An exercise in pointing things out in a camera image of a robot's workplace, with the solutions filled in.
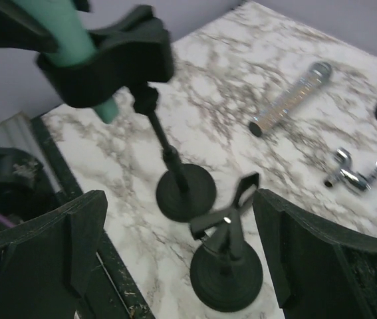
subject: marble tabletop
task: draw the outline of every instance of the marble tabletop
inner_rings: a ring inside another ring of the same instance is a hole
[[[216,181],[216,207],[225,205],[241,175],[258,171],[261,187],[326,219],[377,237],[377,182],[356,196],[324,187],[332,152],[344,147],[354,168],[377,160],[377,58],[254,2],[174,45],[176,75],[161,93],[158,116],[185,162],[205,167]],[[331,84],[299,106],[268,136],[247,124],[316,60],[334,68]],[[120,116],[103,124],[92,110],[62,105],[43,116],[84,191],[108,198],[105,229],[159,319],[284,318],[253,212],[243,216],[247,241],[264,265],[256,301],[235,314],[204,306],[189,283],[198,247],[186,224],[159,211],[155,189],[166,168],[147,119],[133,112],[126,90],[116,95]]]

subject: gray wall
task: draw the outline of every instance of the gray wall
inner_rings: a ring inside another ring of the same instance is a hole
[[[256,0],[377,55],[377,0]],[[153,5],[174,39],[218,18],[240,0],[144,0]],[[112,23],[135,0],[91,0],[94,13],[82,14],[87,27]],[[0,49],[0,121],[25,111],[36,116],[60,103],[33,64],[34,54]]]
[[[200,28],[236,6],[240,0],[90,0],[92,13],[81,13],[88,28],[115,22],[138,4],[156,8],[156,14],[172,32],[173,39]],[[19,111],[29,116],[46,112],[60,103],[33,63],[35,54],[0,49],[0,122]]]

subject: metal clamp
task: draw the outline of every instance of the metal clamp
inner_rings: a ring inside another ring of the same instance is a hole
[[[324,179],[326,187],[331,188],[339,181],[342,181],[349,190],[355,193],[362,193],[371,189],[371,185],[377,180],[377,162],[373,171],[364,176],[351,170],[352,158],[345,149],[337,149],[334,153],[334,158],[340,165],[338,169]]]

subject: marble vein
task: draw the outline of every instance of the marble vein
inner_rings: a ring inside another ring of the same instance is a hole
[[[250,1],[178,41],[174,52],[176,75],[155,84],[158,116],[182,159],[211,172],[216,207],[230,200],[239,176],[258,171],[262,187],[377,237],[377,184],[362,197],[322,185],[336,148],[349,150],[361,172],[377,160],[376,57]],[[316,60],[333,66],[331,84],[268,136],[252,136],[250,118]],[[108,126],[91,110],[65,105],[43,120],[83,190],[105,190],[106,231],[156,317],[283,319],[252,211],[243,226],[264,264],[258,299],[239,313],[220,314],[196,298],[189,263],[199,243],[155,202],[166,170],[160,145],[147,119],[133,112],[128,91],[116,101],[120,116]]]

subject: table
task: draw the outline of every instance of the table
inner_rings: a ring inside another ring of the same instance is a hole
[[[261,187],[326,219],[377,237],[377,183],[355,196],[323,179],[346,148],[354,168],[377,160],[377,58],[252,1],[174,45],[176,75],[155,84],[158,116],[185,162],[211,172],[225,205],[241,175],[258,171]],[[334,68],[332,82],[264,138],[247,129],[252,116],[316,60]],[[133,112],[127,90],[116,95],[120,116],[109,126],[92,110],[62,105],[43,116],[83,191],[103,189],[105,229],[152,312],[165,318],[284,318],[253,212],[243,216],[245,237],[264,265],[257,300],[236,314],[204,306],[189,283],[199,245],[186,224],[167,220],[155,190],[166,168],[147,121]]]

